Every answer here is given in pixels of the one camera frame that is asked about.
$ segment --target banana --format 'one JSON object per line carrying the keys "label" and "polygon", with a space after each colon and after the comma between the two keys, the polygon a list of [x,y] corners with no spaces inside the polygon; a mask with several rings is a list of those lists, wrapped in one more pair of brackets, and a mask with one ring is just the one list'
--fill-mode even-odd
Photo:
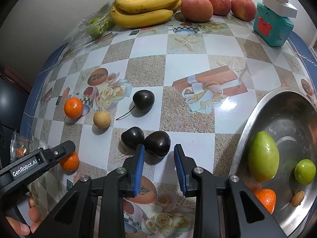
{"label": "banana", "polygon": [[173,16],[173,11],[157,10],[141,14],[129,15],[114,5],[110,15],[113,21],[124,28],[146,27],[164,22]]}
{"label": "banana", "polygon": [[179,0],[115,0],[116,5],[130,13],[144,13],[164,9]]}
{"label": "banana", "polygon": [[182,4],[182,0],[179,0],[178,2],[172,4],[171,6],[167,7],[166,10],[175,11],[180,8],[180,5]]}

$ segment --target metal screw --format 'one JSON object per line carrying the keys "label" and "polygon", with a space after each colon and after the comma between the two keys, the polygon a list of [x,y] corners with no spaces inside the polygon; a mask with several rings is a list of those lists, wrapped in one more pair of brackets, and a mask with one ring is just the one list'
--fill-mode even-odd
{"label": "metal screw", "polygon": [[201,174],[203,172],[203,169],[201,167],[195,167],[194,171],[195,173]]}
{"label": "metal screw", "polygon": [[230,176],[230,180],[233,182],[238,182],[239,181],[239,177],[238,176]]}
{"label": "metal screw", "polygon": [[118,174],[124,174],[126,169],[124,167],[118,167],[116,171]]}
{"label": "metal screw", "polygon": [[86,176],[86,175],[83,175],[83,176],[81,176],[81,177],[79,178],[79,180],[80,180],[81,182],[86,182],[86,181],[88,181],[88,179],[89,179],[89,176]]}

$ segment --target human hand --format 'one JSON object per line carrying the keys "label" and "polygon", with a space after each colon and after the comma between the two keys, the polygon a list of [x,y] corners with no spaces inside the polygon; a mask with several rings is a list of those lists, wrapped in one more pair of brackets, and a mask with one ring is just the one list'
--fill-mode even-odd
{"label": "human hand", "polygon": [[30,231],[34,233],[36,229],[39,227],[39,225],[42,223],[41,212],[37,208],[35,208],[34,200],[30,198],[29,204],[31,207],[29,210],[29,217],[30,217],[30,220],[33,222],[31,225],[31,228],[7,216],[8,222],[10,223],[10,225],[12,226],[12,228],[18,235],[26,236],[30,234]]}

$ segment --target table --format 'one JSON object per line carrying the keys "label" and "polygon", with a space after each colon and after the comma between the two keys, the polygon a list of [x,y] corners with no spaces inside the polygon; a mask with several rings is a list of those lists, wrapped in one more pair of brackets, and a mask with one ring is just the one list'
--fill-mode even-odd
{"label": "table", "polygon": [[[93,86],[89,77],[100,68],[107,69],[108,78]],[[290,43],[269,47],[251,22],[231,15],[197,24],[184,22],[177,13],[168,23],[150,28],[115,26],[91,44],[65,47],[49,71],[32,118],[32,146],[52,148],[72,140],[80,165],[74,173],[56,165],[30,185],[42,218],[80,175],[98,178],[122,166],[131,153],[120,135],[130,127],[140,127],[145,136],[166,131],[170,151],[180,143],[197,165],[226,176],[244,124],[264,95],[289,86],[316,104],[309,74]],[[150,112],[114,121],[131,108],[133,94],[141,89],[155,94]],[[73,96],[89,110],[77,121],[63,110]],[[93,125],[97,110],[111,115],[107,131]],[[143,176],[146,192],[128,202],[134,214],[125,213],[127,237],[192,237],[195,200],[180,192],[172,152],[163,160],[147,154]],[[176,232],[171,221],[183,221],[183,227]]]}

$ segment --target black gripper frame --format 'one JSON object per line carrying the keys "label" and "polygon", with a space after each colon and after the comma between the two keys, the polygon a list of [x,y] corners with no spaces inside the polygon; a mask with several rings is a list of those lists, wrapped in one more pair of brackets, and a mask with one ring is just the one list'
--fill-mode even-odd
{"label": "black gripper frame", "polygon": [[[74,143],[66,141],[51,150],[38,149],[0,171],[1,237],[2,235],[6,238],[19,237],[5,216],[11,216],[25,223],[17,209],[16,200],[28,191],[26,186],[29,183],[74,150]],[[144,152],[144,146],[139,144],[134,156],[127,158],[122,168],[115,169],[108,175],[97,179],[91,179],[88,176],[80,178],[47,215],[38,229],[28,237],[93,238],[97,200],[98,196],[102,196],[99,238],[124,238],[123,197],[135,196],[134,177],[137,174],[137,166],[141,165],[143,168]],[[16,180],[12,180],[10,170],[17,165],[24,165],[33,157],[38,159],[39,165]],[[16,214],[9,214],[12,208],[16,208]]]}
{"label": "black gripper frame", "polygon": [[[185,174],[185,197],[196,197],[193,238],[287,238],[276,220],[237,176],[228,179],[197,168],[177,144]],[[222,197],[225,234],[221,236],[217,196]]]}

